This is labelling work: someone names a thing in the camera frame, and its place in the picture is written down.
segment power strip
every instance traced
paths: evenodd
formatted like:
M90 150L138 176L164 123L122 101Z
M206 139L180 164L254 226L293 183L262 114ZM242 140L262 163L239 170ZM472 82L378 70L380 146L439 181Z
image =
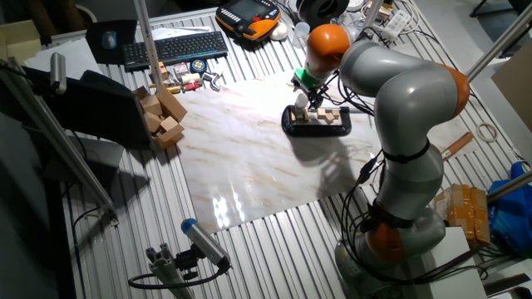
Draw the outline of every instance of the power strip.
M399 33L401 33L401 31L406 27L410 19L411 16L408 13L402 10L396 12L388 25L384 27L384 30L382 30L382 37L390 41L395 41Z
M363 5L364 5L364 0L349 0L349 4L347 5L346 10L348 12L356 12L356 11L359 11Z

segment robotic arm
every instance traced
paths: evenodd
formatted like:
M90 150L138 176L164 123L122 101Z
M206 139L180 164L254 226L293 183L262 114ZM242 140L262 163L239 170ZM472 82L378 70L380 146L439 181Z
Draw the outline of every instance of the robotic arm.
M393 267L432 249L445 237L443 221L426 208L443 178L441 153L426 135L464 109L469 83L447 66L369 41L352 44L349 34L332 24L311 33L305 69L296 71L293 81L304 86L311 105L321 105L315 90L338 66L345 86L375 97L375 123L386 165L364 234L355 238L355 245L369 267ZM347 259L345 253L337 254L341 270Z

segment stack of wooden blocks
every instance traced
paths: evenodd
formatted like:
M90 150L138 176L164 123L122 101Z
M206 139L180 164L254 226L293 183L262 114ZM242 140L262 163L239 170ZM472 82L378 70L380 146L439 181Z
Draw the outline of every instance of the stack of wooden blocks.
M186 109L168 91L162 88L153 96L143 86L133 94L140 102L151 138L165 150L183 137L184 128L180 122L186 115Z

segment slotted aluminum surface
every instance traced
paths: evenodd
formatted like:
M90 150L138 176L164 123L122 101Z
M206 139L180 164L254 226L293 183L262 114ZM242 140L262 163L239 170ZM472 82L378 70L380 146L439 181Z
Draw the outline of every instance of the slotted aluminum surface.
M402 3L396 4L407 10ZM158 17L152 19L151 24L153 28L208 26L220 30L214 20L214 9ZM425 19L421 20L419 30L437 38ZM59 36L50 46L83 36L79 32ZM262 47L245 51L225 37L229 55L208 63L213 66L216 61L226 62L229 68L223 75L223 84L290 71L303 66L305 59L303 50L292 47L291 38L292 32L286 41L263 42ZM136 40L142 41L139 31ZM401 36L394 44L402 43L413 44L424 59L454 66L437 43L422 35ZM100 65L100 68L103 74L132 90L150 83L147 71L131 74L125 73L123 66ZM488 122L495 125L500 137L489 144L475 139L473 142L479 150L445 162L442 189L453 183L488 189L492 181L507 179L515 156L510 141L493 115L481 101L470 98L460 118L475 135L476 126ZM145 185L131 174L150 178L150 181ZM117 227L109 225L107 216L98 211L83 218L76 226L81 269L76 262L70 219L96 205L78 186L70 192L72 212L67 197L63 199L77 297L171 298L168 291L130 288L127 280L149 272L145 249L158 249L160 243L168 243L173 253L190 248L190 241L180 231L180 224L186 218L193 218L195 212L176 148L153 153L126 151L117 178L111 196L116 202L120 224ZM373 197L374 194L370 191L367 196ZM342 199L339 194L216 233L214 238L231 256L234 269L229 275L193 287L195 296L253 299L345 297L344 282L333 255L340 238L338 215ZM365 206L360 203L351 213L358 215L363 209ZM210 277L215 270L209 262L201 261L199 277ZM145 283L155 283L155 280L145 280Z

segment blue object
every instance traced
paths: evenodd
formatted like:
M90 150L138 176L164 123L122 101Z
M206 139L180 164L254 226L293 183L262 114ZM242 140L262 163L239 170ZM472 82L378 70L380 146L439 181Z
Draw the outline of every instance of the blue object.
M207 63L205 61L196 59L190 63L190 72L191 73L203 73L207 69Z
M512 165L512 179L524 173L522 162ZM509 180L493 182L490 192L508 182ZM495 201L488 208L488 219L492 234L503 239L521 256L532 257L532 187L525 185Z
M110 30L101 35L101 47L106 50L116 49L116 32Z
M181 231L183 231L184 234L186 234L190 228L192 228L192 226L194 224L196 224L198 221L194 218L188 218L188 219L185 219L183 220L183 222L181 223Z

